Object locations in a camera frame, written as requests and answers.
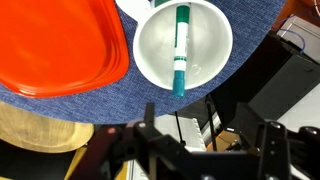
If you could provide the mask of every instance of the orange lid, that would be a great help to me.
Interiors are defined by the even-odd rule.
[[[18,94],[84,92],[128,70],[114,1],[1,1],[0,19],[0,82]]]

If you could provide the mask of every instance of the beige surface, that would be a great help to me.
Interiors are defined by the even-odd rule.
[[[92,124],[39,116],[0,102],[0,139],[24,149],[72,151],[87,143],[93,131]]]

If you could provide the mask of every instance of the black machine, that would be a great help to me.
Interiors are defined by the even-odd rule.
[[[264,122],[249,106],[238,104],[235,119],[257,122],[250,132],[240,132],[257,151],[190,153],[154,127],[154,111],[154,104],[148,103],[143,121],[103,126],[70,180],[114,179],[123,163],[133,159],[149,179],[295,179],[290,164],[311,179],[320,179],[318,128],[301,127],[293,133],[275,121]]]

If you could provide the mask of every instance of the wooden surface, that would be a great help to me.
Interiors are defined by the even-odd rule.
[[[297,14],[298,17],[320,27],[320,18],[312,6],[313,0],[287,0],[275,22],[279,22],[291,14]],[[275,23],[272,27],[280,28],[283,23]]]
[[[68,180],[70,178],[71,174],[73,173],[73,171],[75,170],[75,168],[79,164],[80,160],[82,159],[82,157],[86,153],[86,151],[87,151],[86,147],[81,147],[81,148],[77,149],[64,180]]]
[[[119,172],[116,180],[126,180],[127,179],[127,171],[128,171],[128,162],[123,163],[122,169]]]
[[[72,151],[86,144],[93,131],[92,124],[39,116],[0,102],[0,139],[24,149],[47,153]]]
[[[10,180],[8,178],[0,177],[0,180]]]
[[[238,134],[228,131],[222,131],[219,136],[216,137],[217,151],[224,152],[235,141],[239,140]],[[212,151],[212,142],[207,146],[207,151]]]

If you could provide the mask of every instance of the green marker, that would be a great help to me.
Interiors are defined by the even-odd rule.
[[[179,3],[176,11],[173,95],[184,97],[190,3]]]

